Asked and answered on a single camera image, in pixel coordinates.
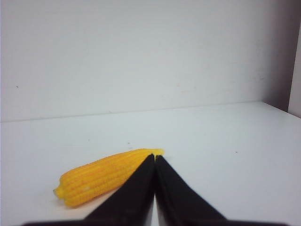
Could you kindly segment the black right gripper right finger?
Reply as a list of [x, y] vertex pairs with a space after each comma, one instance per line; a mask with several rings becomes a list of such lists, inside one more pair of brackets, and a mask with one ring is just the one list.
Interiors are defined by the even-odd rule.
[[231, 220], [198, 195], [161, 155], [156, 156], [160, 226], [285, 226], [281, 222]]

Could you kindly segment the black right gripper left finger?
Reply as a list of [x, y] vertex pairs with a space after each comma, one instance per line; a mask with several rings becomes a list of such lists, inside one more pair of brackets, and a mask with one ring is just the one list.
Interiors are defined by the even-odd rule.
[[29, 222], [26, 226], [150, 226], [155, 160], [149, 155], [126, 183], [84, 219]]

